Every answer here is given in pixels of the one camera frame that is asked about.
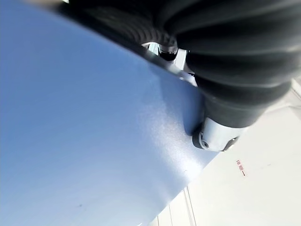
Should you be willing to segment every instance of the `bolt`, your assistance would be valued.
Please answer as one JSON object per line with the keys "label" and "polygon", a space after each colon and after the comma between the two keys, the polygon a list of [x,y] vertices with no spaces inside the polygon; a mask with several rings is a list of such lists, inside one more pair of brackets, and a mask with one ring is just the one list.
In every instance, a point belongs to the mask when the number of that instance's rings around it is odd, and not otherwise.
{"label": "bolt", "polygon": [[208,145],[205,141],[202,141],[202,144],[203,144],[206,148],[209,147],[209,145]]}

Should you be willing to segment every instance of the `white surface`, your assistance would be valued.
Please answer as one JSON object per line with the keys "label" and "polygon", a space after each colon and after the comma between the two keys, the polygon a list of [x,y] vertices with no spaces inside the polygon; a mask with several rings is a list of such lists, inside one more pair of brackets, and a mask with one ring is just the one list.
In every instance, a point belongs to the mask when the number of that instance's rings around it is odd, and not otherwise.
{"label": "white surface", "polygon": [[300,106],[293,90],[272,106],[184,190],[192,208],[181,192],[158,225],[171,216],[173,226],[300,226]]}

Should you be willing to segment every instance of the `blue painted surface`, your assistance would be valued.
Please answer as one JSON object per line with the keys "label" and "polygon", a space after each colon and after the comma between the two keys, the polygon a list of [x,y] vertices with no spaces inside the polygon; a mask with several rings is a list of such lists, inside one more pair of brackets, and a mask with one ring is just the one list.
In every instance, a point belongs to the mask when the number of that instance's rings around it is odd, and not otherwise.
{"label": "blue painted surface", "polygon": [[81,26],[1,3],[1,225],[147,225],[216,153],[201,94]]}

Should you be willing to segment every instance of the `white panel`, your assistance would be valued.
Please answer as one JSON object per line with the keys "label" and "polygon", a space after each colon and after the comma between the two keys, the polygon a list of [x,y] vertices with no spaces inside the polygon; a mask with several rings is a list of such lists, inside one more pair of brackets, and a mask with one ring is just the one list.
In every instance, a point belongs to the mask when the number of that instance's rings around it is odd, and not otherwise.
{"label": "white panel", "polygon": [[189,184],[197,226],[300,226],[300,150],[290,107],[262,116]]}
{"label": "white panel", "polygon": [[158,215],[159,226],[173,226],[170,216],[169,205]]}
{"label": "white panel", "polygon": [[169,207],[173,226],[190,226],[190,217],[183,191],[171,201]]}
{"label": "white panel", "polygon": [[159,226],[158,224],[158,217],[156,217],[150,224],[149,226]]}

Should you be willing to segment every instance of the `light blue panel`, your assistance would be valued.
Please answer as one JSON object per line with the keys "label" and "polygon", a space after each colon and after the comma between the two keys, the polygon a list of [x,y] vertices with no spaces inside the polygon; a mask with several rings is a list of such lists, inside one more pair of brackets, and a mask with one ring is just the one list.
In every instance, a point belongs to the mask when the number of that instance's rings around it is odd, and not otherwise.
{"label": "light blue panel", "polygon": [[57,15],[2,1],[1,225],[147,225],[214,158],[201,94]]}

